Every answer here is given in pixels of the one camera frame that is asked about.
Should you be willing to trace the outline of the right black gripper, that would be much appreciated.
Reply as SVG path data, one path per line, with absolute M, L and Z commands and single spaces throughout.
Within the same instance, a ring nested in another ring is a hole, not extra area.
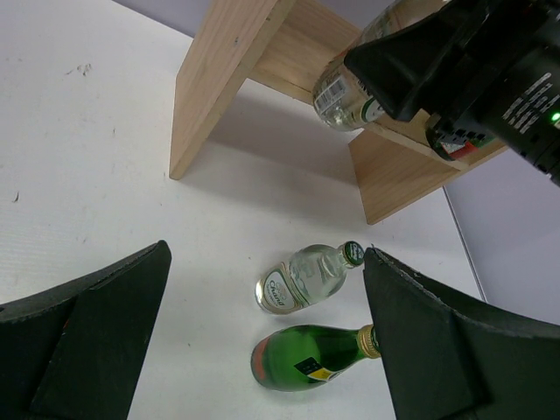
M 430 113 L 441 158 L 498 139 L 559 182 L 557 1 L 394 1 L 343 63 L 391 118 Z

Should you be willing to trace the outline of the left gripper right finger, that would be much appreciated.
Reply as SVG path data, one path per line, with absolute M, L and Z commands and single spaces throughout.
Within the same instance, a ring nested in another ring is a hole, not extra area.
M 399 419 L 557 419 L 559 327 L 440 283 L 379 248 L 363 270 Z

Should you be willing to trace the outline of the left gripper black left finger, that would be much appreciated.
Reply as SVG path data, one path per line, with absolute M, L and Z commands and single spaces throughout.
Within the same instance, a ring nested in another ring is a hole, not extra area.
M 3 419 L 125 419 L 165 292 L 158 241 L 1 306 Z

